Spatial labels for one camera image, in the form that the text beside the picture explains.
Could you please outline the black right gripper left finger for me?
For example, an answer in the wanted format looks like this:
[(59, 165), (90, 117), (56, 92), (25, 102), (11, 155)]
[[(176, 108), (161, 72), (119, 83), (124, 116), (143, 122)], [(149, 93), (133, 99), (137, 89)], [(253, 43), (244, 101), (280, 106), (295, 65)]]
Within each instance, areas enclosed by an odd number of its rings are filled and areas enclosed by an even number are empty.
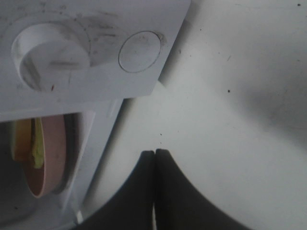
[(155, 154), (143, 151), (121, 188), (78, 230), (152, 230)]

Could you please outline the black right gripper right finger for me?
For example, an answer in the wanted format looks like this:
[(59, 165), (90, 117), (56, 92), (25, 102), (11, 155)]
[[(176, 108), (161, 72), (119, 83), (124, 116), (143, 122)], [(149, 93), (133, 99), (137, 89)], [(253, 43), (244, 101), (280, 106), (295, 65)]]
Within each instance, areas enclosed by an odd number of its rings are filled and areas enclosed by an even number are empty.
[(245, 230), (206, 199), (187, 179), (170, 152), (155, 152), (155, 220), (159, 230)]

